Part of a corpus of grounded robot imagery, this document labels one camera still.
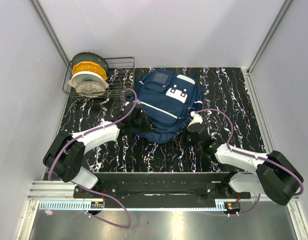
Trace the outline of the navy blue student backpack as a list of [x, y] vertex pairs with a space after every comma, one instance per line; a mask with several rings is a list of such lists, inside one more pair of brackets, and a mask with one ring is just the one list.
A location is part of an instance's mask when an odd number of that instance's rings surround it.
[[203, 107], [204, 92], [195, 77], [195, 73], [185, 76], [163, 69], [141, 77], [134, 91], [152, 128], [146, 133], [136, 129], [132, 132], [152, 143], [172, 141], [189, 125], [191, 113]]

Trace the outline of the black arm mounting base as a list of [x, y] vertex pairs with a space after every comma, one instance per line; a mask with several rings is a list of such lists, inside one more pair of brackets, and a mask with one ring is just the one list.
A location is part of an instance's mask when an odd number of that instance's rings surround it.
[[113, 173], [96, 175], [93, 190], [118, 199], [128, 210], [162, 211], [222, 209], [217, 200], [249, 200], [249, 192], [236, 193], [228, 172]]

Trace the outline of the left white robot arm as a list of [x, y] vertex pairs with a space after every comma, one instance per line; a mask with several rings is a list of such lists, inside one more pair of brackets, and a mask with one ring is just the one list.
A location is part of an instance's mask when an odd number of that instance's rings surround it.
[[84, 155], [97, 146], [115, 141], [120, 134], [133, 130], [143, 134], [154, 129], [145, 112], [134, 109], [82, 132], [60, 132], [43, 159], [44, 165], [49, 169], [48, 180], [81, 185], [89, 197], [96, 198], [101, 194], [102, 186], [98, 183], [98, 178], [82, 166]]

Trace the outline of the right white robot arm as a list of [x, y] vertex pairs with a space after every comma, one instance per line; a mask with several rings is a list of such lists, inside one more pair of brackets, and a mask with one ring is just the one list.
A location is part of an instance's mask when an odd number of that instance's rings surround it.
[[273, 202], [285, 206], [293, 196], [304, 190], [303, 177], [279, 151], [265, 154], [233, 147], [212, 139], [200, 123], [190, 124], [186, 134], [186, 142], [209, 161], [241, 169], [223, 180], [221, 192], [226, 198], [250, 192], [266, 195]]

